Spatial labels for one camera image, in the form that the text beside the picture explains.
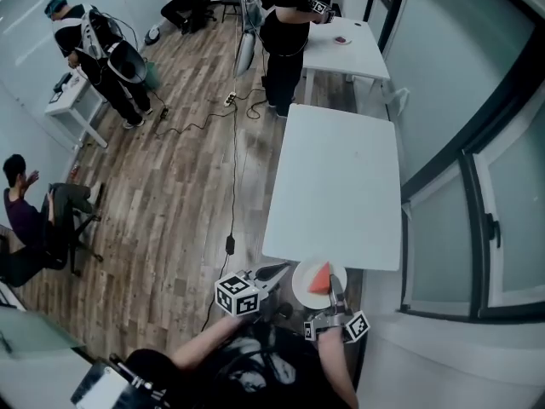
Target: desk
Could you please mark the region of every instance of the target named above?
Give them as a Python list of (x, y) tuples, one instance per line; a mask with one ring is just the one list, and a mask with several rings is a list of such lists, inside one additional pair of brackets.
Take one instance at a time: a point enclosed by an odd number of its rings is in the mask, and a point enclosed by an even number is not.
[[(80, 147), (83, 147), (85, 133), (89, 133), (101, 147), (106, 148), (108, 143), (91, 126), (91, 121), (99, 111), (102, 102), (102, 96), (91, 83), (78, 71), (72, 71), (72, 78), (68, 81), (66, 91), (62, 93), (58, 101), (46, 106), (45, 114), (52, 118), (53, 123), (63, 134)], [(77, 134), (72, 131), (74, 120), (79, 124), (75, 129)]]
[[(340, 45), (334, 37), (352, 40)], [(377, 80), (389, 80), (390, 75), (376, 45), (369, 25), (348, 18), (334, 18), (329, 24), (310, 24), (308, 44), (303, 56), (303, 68), (307, 69), (305, 104), (310, 105), (313, 96), (314, 75), (317, 70), (340, 72), (349, 76), (362, 76)]]
[(395, 271), (401, 196), (389, 121), (291, 105), (263, 240), (266, 256), (324, 256)]

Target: power strip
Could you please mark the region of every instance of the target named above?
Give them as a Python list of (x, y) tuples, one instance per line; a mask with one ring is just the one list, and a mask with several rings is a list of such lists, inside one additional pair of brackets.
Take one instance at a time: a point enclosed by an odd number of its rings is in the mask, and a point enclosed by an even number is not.
[(225, 99), (225, 101), (223, 102), (223, 106), (224, 106), (224, 107), (229, 107), (229, 106), (231, 106), (232, 103), (234, 102), (236, 96), (237, 96), (237, 93), (234, 92), (234, 91), (231, 91), (231, 94), (229, 94), (229, 95), (227, 96), (227, 98)]

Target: red object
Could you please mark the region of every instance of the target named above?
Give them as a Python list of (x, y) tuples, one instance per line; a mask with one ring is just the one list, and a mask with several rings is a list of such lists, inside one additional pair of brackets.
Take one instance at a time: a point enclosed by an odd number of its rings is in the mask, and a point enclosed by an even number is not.
[(308, 292), (313, 294), (330, 293), (330, 263), (327, 262), (314, 276), (313, 282), (308, 287)]

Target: wooden floor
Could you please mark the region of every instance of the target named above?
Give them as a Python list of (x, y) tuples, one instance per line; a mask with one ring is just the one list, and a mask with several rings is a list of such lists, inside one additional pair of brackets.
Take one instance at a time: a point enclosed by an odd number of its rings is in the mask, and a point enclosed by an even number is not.
[[(157, 93), (170, 106), (168, 119), (159, 123), (161, 104), (152, 95), (155, 112), (137, 130), (122, 129), (121, 118), (108, 108), (98, 131), (109, 147), (88, 140), (79, 153), (75, 182), (106, 184), (102, 222), (89, 232), (105, 260), (80, 255), (81, 279), (67, 268), (45, 270), (17, 294), (93, 355), (125, 356), (143, 347), (170, 352), (203, 325), (232, 221), (233, 118), (213, 117), (205, 130), (182, 136), (155, 132), (228, 112), (223, 101), (234, 90), (234, 49), (233, 16), (190, 36), (164, 32), (145, 55), (157, 63)], [(237, 80), (239, 96), (261, 87), (262, 66), (258, 46), (251, 69)], [(256, 108), (260, 119), (245, 117), (247, 107), (264, 98), (254, 92), (237, 101), (236, 251), (228, 270), (267, 262), (261, 243), (285, 121), (263, 105)], [(302, 102), (302, 84), (297, 100)], [(313, 104), (353, 112), (352, 87), (341, 75), (319, 74)], [(219, 313), (213, 311), (215, 320)]]

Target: window handle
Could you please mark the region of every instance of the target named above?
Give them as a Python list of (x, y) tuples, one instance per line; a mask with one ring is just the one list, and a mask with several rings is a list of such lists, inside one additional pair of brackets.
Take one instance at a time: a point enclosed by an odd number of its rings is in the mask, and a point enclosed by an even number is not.
[(492, 214), (486, 214), (486, 222), (488, 224), (488, 239), (492, 241), (496, 239), (496, 247), (499, 249), (502, 246), (502, 230), (500, 222), (494, 219)]

